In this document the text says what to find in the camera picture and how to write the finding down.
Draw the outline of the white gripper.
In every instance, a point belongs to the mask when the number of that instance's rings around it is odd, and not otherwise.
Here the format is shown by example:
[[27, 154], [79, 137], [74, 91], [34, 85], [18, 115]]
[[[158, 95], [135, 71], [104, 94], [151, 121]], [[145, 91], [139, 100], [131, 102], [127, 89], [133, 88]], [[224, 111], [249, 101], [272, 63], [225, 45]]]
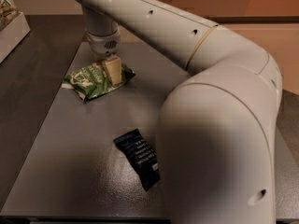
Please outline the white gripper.
[[121, 44], [121, 33], [117, 30], [111, 35], [93, 35], [87, 32], [87, 40], [95, 60], [103, 60], [113, 86], [121, 83], [121, 58], [115, 54]]

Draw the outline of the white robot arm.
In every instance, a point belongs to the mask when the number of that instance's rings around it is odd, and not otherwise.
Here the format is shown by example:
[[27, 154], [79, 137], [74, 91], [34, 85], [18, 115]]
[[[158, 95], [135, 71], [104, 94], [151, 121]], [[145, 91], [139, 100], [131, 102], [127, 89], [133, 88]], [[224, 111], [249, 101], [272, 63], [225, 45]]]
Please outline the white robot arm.
[[92, 36], [106, 15], [189, 73], [156, 126], [172, 224], [276, 224], [275, 139], [282, 78], [263, 48], [157, 0], [76, 0]]

